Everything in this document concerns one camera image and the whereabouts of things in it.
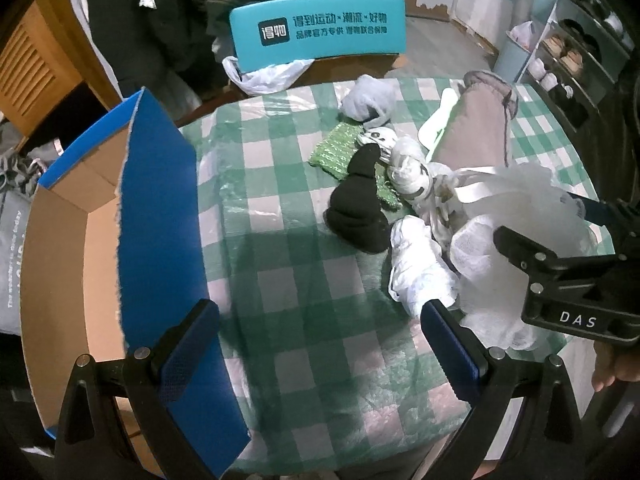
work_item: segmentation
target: human hand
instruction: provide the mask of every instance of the human hand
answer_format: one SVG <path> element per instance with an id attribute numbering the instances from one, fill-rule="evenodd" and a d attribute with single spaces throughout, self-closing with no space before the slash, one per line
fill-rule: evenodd
<path id="1" fill-rule="evenodd" d="M 616 379 L 630 383 L 640 381 L 640 347 L 619 352 L 608 343 L 596 341 L 593 349 L 596 351 L 596 366 L 591 384 L 595 391 L 611 386 Z"/>

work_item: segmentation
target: green scrubbing cloth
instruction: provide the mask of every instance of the green scrubbing cloth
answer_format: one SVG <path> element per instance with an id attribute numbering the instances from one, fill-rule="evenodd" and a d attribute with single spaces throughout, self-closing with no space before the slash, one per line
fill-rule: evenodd
<path id="1" fill-rule="evenodd" d="M 360 124 L 344 122 L 338 124 L 329 132 L 325 140 L 318 142 L 309 158 L 309 164 L 319 166 L 340 181 L 344 180 L 347 176 L 349 161 L 357 151 L 356 136 L 363 131 Z M 385 168 L 380 163 L 376 164 L 376 184 L 378 198 L 382 200 L 386 208 L 397 211 L 402 207 L 396 190 L 386 178 Z"/>

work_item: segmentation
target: checkered tablecloth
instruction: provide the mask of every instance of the checkered tablecloth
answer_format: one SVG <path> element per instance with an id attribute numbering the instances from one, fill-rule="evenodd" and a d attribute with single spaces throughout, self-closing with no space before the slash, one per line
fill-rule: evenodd
<path id="1" fill-rule="evenodd" d="M 393 127 L 416 137 L 449 79 L 391 80 Z M 236 468 L 263 474 L 385 458 L 455 430 L 468 411 L 399 303 L 386 255 L 359 253 L 322 222 L 336 181 L 306 161 L 353 82 L 225 105 L 183 128 L 198 153 L 204 260 L 220 340 L 251 444 Z M 545 104 L 519 86 L 516 160 L 538 160 L 595 198 Z M 600 244 L 610 252 L 610 240 Z M 527 358 L 564 345 L 550 336 Z"/>

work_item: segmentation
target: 得物 logo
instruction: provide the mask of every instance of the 得物 logo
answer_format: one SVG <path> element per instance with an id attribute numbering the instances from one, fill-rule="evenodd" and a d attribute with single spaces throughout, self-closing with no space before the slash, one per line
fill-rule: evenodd
<path id="1" fill-rule="evenodd" d="M 289 41 L 289 27 L 286 18 L 276 18 L 258 23 L 260 42 L 262 46 L 269 46 Z"/>

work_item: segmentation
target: trash can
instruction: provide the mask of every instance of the trash can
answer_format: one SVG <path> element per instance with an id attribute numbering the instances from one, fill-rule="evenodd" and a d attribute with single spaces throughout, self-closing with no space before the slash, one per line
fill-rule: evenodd
<path id="1" fill-rule="evenodd" d="M 495 61 L 494 72 L 509 83 L 515 83 L 520 77 L 524 65 L 529 59 L 530 52 L 511 39 L 507 32 L 507 41 L 500 49 Z"/>

